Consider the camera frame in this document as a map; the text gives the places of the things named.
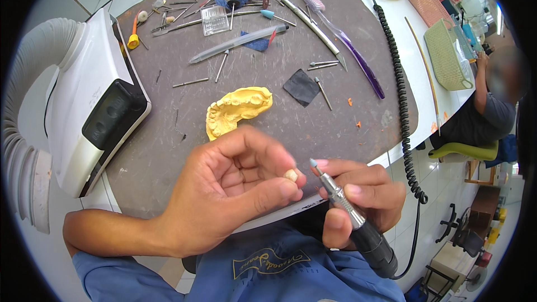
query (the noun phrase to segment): flexible hose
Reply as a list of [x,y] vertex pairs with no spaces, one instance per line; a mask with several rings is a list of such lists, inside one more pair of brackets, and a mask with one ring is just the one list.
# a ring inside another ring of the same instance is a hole
[[3,172],[8,197],[21,219],[29,218],[38,231],[49,233],[48,190],[51,156],[28,145],[18,129],[24,96],[50,65],[63,65],[84,30],[82,23],[56,18],[37,25],[21,40],[6,84],[2,115]]
[[403,160],[404,171],[406,173],[406,179],[410,186],[410,191],[414,194],[414,197],[418,199],[418,208],[416,213],[416,225],[414,226],[414,238],[412,242],[412,249],[410,251],[410,259],[405,270],[398,276],[392,279],[401,279],[410,269],[414,256],[416,254],[416,245],[418,244],[418,231],[420,230],[420,205],[427,204],[428,197],[420,188],[418,181],[414,175],[414,165],[412,164],[412,152],[410,151],[410,126],[408,121],[408,103],[406,102],[406,87],[404,83],[403,66],[399,58],[399,51],[397,50],[397,44],[395,38],[388,26],[388,21],[384,14],[384,10],[380,7],[375,0],[373,1],[373,10],[375,10],[379,17],[380,25],[388,40],[388,46],[390,48],[390,54],[392,55],[392,62],[394,65],[395,83],[397,85],[397,97],[399,101],[399,125],[401,127],[401,144],[403,146]]

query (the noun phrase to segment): white ribbed hose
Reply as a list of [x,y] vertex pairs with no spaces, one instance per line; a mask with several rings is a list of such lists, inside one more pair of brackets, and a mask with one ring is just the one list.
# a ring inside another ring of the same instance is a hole
[[21,40],[6,84],[2,124],[3,172],[8,198],[21,219],[49,233],[48,193],[52,156],[28,145],[17,126],[24,96],[50,65],[60,67],[71,57],[85,24],[55,18],[39,24]]

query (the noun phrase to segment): green chair seat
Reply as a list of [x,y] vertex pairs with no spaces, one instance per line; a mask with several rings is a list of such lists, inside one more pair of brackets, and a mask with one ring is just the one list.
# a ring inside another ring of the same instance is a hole
[[459,153],[467,155],[480,161],[493,161],[498,154],[498,141],[481,147],[475,147],[461,143],[447,143],[437,150],[430,151],[429,158],[438,159],[443,156],[446,156],[449,153]]

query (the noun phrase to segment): blue rubber polishing cone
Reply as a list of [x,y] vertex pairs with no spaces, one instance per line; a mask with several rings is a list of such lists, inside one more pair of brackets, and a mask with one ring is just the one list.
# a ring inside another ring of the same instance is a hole
[[272,19],[272,17],[274,16],[274,12],[272,12],[271,10],[260,10],[259,12],[269,19]]

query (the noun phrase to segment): toothbrush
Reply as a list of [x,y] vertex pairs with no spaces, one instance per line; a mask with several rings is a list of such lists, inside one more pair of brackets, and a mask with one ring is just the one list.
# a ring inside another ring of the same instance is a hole
[[356,62],[358,62],[358,64],[360,65],[360,68],[362,68],[362,70],[366,74],[366,77],[373,86],[373,90],[375,90],[377,96],[380,99],[384,99],[384,91],[382,90],[382,87],[380,86],[379,80],[376,78],[375,73],[367,65],[367,62],[364,57],[358,52],[358,50],[356,50],[356,48],[354,48],[348,36],[324,16],[322,11],[325,10],[325,7],[321,0],[304,0],[304,2],[312,11],[314,11],[319,16],[319,18],[321,18],[323,23],[334,34],[334,36],[339,37],[341,41],[347,46],[347,48],[351,51],[352,55],[356,59]]

